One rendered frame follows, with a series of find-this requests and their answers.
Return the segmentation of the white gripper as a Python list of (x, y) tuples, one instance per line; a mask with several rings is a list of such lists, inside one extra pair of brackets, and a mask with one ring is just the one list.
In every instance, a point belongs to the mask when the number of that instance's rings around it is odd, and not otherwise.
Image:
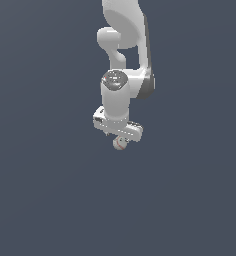
[(126, 139), (139, 142), (143, 133), (143, 126), (139, 123), (129, 121), (127, 117), (123, 120), (110, 120), (105, 116), (105, 109), (100, 106), (93, 114), (93, 124), (96, 129), (104, 133), (122, 136)]

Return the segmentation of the white ball with red seam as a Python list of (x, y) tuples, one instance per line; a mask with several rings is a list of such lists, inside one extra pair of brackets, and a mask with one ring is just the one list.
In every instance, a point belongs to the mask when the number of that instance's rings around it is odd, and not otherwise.
[(113, 147), (116, 150), (124, 150), (127, 147), (127, 144), (128, 144), (128, 140), (124, 137), (121, 137), (121, 136), (117, 136), (113, 140)]

